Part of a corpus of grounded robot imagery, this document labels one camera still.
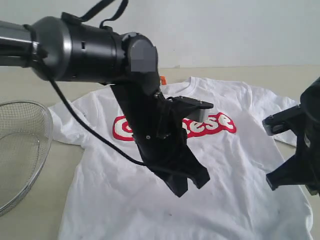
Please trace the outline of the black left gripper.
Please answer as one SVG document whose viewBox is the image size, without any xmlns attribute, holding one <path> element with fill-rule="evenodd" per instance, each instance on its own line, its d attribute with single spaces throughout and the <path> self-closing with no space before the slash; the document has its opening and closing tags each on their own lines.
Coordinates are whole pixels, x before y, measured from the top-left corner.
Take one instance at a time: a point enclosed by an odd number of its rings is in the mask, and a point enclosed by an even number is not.
<svg viewBox="0 0 320 240">
<path fill-rule="evenodd" d="M 187 178 L 201 189 L 210 175 L 187 146 L 183 118 L 190 114 L 186 99 L 142 99 L 136 101 L 136 145 L 149 168 L 178 198 L 188 191 Z"/>
</svg>

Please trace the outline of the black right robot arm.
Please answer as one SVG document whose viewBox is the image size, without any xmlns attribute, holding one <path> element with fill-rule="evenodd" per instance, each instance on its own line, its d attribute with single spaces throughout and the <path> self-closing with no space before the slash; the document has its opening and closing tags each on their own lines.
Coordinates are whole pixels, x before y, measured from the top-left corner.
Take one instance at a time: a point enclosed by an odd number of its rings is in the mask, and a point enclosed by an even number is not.
<svg viewBox="0 0 320 240">
<path fill-rule="evenodd" d="M 266 181 L 274 191 L 280 186 L 304 185 L 312 196 L 320 194 L 320 80 L 315 80 L 300 96 L 300 104 L 268 116 L 262 121 L 269 136 L 292 131 L 295 154 Z"/>
</svg>

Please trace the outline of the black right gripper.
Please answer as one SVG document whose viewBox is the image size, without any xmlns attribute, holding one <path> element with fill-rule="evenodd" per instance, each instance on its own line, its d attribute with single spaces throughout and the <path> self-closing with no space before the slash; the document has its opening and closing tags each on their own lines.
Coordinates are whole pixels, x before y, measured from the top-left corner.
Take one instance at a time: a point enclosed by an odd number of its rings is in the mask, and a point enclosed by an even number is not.
<svg viewBox="0 0 320 240">
<path fill-rule="evenodd" d="M 266 174 L 272 191 L 280 186 L 305 185 L 311 195 L 320 194 L 320 122 L 301 107 L 294 107 L 297 136 L 295 154 Z"/>
</svg>

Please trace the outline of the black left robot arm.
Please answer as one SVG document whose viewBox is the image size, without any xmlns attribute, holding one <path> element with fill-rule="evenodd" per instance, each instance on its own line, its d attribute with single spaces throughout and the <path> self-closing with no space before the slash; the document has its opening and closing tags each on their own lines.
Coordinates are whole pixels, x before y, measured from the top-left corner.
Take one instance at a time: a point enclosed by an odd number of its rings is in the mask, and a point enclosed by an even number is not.
<svg viewBox="0 0 320 240">
<path fill-rule="evenodd" d="M 57 82 L 110 85 L 133 132 L 140 166 L 162 179 L 178 197 L 188 190 L 188 180 L 197 188 L 210 180 L 187 145 L 183 119 L 201 120 L 202 111 L 213 105 L 163 95 L 158 52 L 144 35 L 85 25 L 83 19 L 67 13 L 32 25 L 2 21 L 0 64 L 32 68 L 54 88 Z"/>
</svg>

